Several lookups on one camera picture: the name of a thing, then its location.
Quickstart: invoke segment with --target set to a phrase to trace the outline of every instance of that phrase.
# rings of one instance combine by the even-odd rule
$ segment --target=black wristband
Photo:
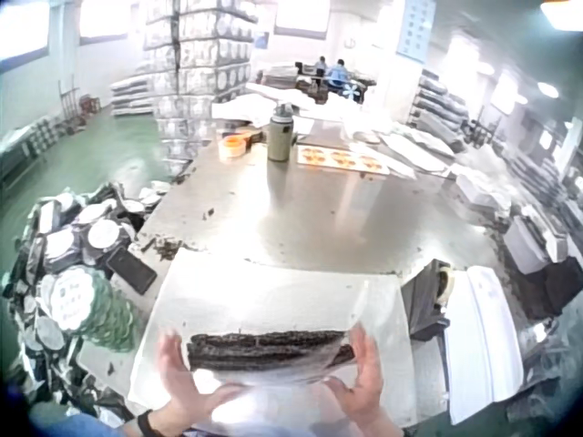
[[[138,428],[144,437],[160,437],[161,434],[152,430],[152,427],[149,424],[148,416],[151,412],[152,410],[148,410],[138,416]]]

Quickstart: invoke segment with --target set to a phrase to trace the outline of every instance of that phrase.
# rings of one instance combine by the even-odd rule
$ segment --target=table
[[[312,132],[334,131],[330,122],[327,128],[316,124]],[[337,145],[345,143],[338,139]],[[459,269],[499,269],[484,229],[456,204],[454,187],[451,181],[421,174],[410,181],[300,166],[295,150],[290,162],[275,163],[267,160],[264,145],[221,162],[218,150],[209,146],[188,178],[164,197],[130,248],[158,273],[156,281],[144,296],[120,278],[114,277],[114,286],[134,301],[146,320],[170,265],[155,250],[142,252],[153,238],[270,266],[395,272],[403,283],[433,258]],[[513,302],[509,304],[514,312]],[[413,347],[417,394],[423,397],[418,404],[427,406],[420,419],[439,412],[439,406],[445,410],[445,387],[435,384],[444,372],[442,357],[435,344],[426,344]],[[116,354],[86,342],[77,360],[125,396],[134,353]],[[107,375],[110,362],[115,371]]]

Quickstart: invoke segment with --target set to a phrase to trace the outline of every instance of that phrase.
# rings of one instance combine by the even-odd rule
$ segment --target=wrist
[[[192,425],[192,420],[187,412],[184,412],[172,401],[159,410],[151,412],[148,420],[152,430],[164,437],[181,435]]]
[[[362,430],[379,422],[384,417],[384,411],[380,407],[365,413],[360,413],[353,418],[354,423]]]
[[[373,412],[367,413],[366,416],[359,418],[356,424],[365,437],[378,435],[391,437],[403,436],[403,431],[389,419],[387,413],[380,407]]]

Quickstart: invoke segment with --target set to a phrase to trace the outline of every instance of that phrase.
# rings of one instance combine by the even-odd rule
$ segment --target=black smartphone
[[[107,266],[117,273],[137,294],[143,296],[158,274],[141,259],[124,247],[113,251],[106,261]]]

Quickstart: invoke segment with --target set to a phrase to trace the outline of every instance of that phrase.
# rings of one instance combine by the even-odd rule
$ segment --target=stacked boxes
[[[154,117],[176,176],[211,140],[213,102],[238,96],[251,76],[255,4],[148,0],[146,69]]]

